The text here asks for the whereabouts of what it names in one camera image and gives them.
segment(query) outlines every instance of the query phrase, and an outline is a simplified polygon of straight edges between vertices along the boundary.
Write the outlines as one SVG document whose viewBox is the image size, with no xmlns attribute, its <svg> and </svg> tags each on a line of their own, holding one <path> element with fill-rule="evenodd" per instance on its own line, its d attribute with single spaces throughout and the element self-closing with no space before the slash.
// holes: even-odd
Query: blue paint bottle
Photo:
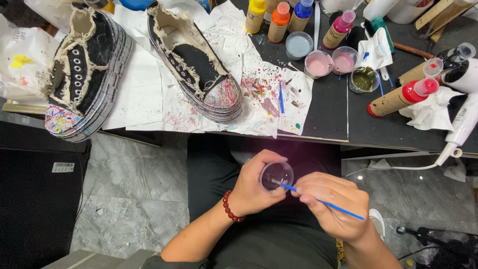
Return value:
<svg viewBox="0 0 478 269">
<path fill-rule="evenodd" d="M 312 4 L 314 0 L 302 0 L 295 5 L 294 13 L 291 17 L 288 30 L 290 33 L 303 31 L 305 25 L 309 21 L 310 15 L 312 15 Z"/>
</svg>

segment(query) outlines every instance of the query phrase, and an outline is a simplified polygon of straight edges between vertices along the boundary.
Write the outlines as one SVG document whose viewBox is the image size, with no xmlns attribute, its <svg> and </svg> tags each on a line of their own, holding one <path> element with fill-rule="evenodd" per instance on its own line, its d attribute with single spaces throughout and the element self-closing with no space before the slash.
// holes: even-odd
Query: orange paint bottle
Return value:
<svg viewBox="0 0 478 269">
<path fill-rule="evenodd" d="M 287 25 L 291 19 L 289 14 L 289 4 L 287 2 L 280 2 L 277 9 L 272 13 L 271 26 L 267 37 L 272 43 L 279 43 L 284 38 Z"/>
</svg>

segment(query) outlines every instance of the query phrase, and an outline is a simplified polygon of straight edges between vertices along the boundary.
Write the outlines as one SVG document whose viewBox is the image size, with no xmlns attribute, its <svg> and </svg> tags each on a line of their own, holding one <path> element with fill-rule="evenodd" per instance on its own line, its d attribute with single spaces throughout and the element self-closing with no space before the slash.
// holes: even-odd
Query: barcode label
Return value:
<svg viewBox="0 0 478 269">
<path fill-rule="evenodd" d="M 52 173 L 73 172 L 74 163 L 53 163 Z"/>
</svg>

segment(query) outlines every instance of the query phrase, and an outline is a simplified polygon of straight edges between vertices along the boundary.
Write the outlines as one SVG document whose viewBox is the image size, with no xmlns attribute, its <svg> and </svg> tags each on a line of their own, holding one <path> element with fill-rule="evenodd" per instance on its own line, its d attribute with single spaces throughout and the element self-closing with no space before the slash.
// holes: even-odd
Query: black canvas sneaker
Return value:
<svg viewBox="0 0 478 269">
<path fill-rule="evenodd" d="M 42 92 L 49 100 L 46 129 L 64 140 L 80 142 L 111 113 L 132 39 L 107 15 L 86 4 L 73 2 L 72 8 L 71 31 L 48 67 Z"/>
<path fill-rule="evenodd" d="M 157 1 L 147 11 L 150 42 L 192 106 L 215 121 L 237 118 L 240 87 L 189 16 L 167 12 Z"/>
</svg>

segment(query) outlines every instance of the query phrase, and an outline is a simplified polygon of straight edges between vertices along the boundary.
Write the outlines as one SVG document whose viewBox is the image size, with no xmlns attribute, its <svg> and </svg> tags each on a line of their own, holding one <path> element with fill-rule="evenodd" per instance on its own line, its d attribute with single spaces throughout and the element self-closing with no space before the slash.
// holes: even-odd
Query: red bead bracelet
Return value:
<svg viewBox="0 0 478 269">
<path fill-rule="evenodd" d="M 229 204 L 228 204 L 228 197 L 231 194 L 231 192 L 232 190 L 228 190 L 226 193 L 224 193 L 224 196 L 222 197 L 222 201 L 224 203 L 223 206 L 226 209 L 225 211 L 228 214 L 229 218 L 231 218 L 234 222 L 241 223 L 242 221 L 244 221 L 246 216 L 238 217 L 231 212 L 231 209 L 229 208 Z"/>
</svg>

